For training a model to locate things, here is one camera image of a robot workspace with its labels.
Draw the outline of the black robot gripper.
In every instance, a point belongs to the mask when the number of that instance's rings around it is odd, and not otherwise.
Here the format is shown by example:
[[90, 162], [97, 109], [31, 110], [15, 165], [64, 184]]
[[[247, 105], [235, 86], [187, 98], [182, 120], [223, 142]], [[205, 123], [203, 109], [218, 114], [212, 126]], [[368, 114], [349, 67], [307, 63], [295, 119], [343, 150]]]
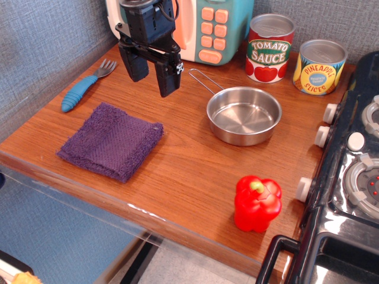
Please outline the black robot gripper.
[[133, 82], [149, 74], [147, 60], [138, 54], [137, 48], [156, 50], [169, 59], [154, 63], [159, 92], [162, 98], [180, 88], [184, 64], [180, 47], [173, 39], [175, 20], [179, 16], [177, 1], [120, 1], [126, 23], [117, 24], [121, 38], [118, 48], [127, 72]]

